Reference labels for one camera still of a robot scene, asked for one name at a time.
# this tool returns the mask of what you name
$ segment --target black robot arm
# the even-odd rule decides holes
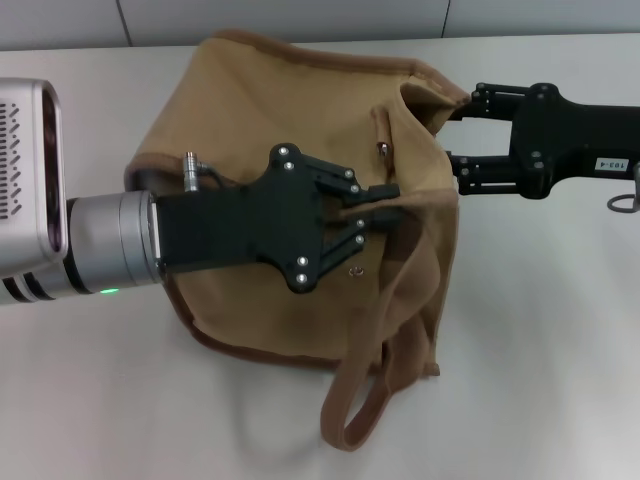
[[[450,155],[461,195],[541,199],[571,177],[635,178],[640,190],[640,107],[573,103],[548,83],[529,88],[479,83],[471,98],[451,119],[510,121],[511,140],[506,156]],[[624,197],[638,203],[637,195]]]

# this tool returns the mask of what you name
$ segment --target table surface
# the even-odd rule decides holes
[[[640,105],[640,35],[312,45],[421,58],[479,81],[557,84]],[[122,190],[123,168],[192,48],[0,53],[0,76],[50,80],[63,105],[67,193]],[[507,124],[439,139],[505,154]],[[541,202],[461,199],[438,360],[353,454],[323,444],[331,374],[256,365],[196,343],[159,286],[0,310],[6,479],[566,479],[640,476],[640,215],[631,182],[573,179]]]

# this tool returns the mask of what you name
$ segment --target bag handle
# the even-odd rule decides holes
[[[403,352],[399,343],[390,341],[383,367],[360,410],[345,426],[349,410],[364,384],[371,362],[382,343],[383,327],[388,322],[404,324],[397,336],[409,340],[419,335],[419,310],[436,292],[440,283],[440,267],[433,243],[424,229],[416,246],[397,274],[383,288],[366,315],[351,324],[349,348],[336,371],[322,406],[320,427],[325,441],[333,447],[353,451],[369,437],[394,393],[415,381],[421,374],[422,358]]]

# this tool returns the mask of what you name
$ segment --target canvas bag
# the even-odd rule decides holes
[[[395,392],[439,375],[435,344],[458,200],[434,135],[467,101],[420,61],[317,52],[222,31],[196,49],[127,169],[128,188],[136,173],[157,171],[165,180],[144,188],[180,192],[182,157],[193,151],[229,182],[246,184],[265,171],[275,144],[293,143],[352,168],[364,188],[399,185],[396,199],[337,213],[407,212],[393,233],[368,233],[364,251],[312,293],[292,293],[262,264],[165,278],[176,312],[203,344],[251,360],[336,368],[321,412],[322,435],[336,448],[357,449]],[[373,386],[345,426],[368,373]]]

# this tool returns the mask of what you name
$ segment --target sticker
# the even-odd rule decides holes
[[[628,166],[629,160],[626,158],[598,158],[596,160],[596,170],[626,172]]]

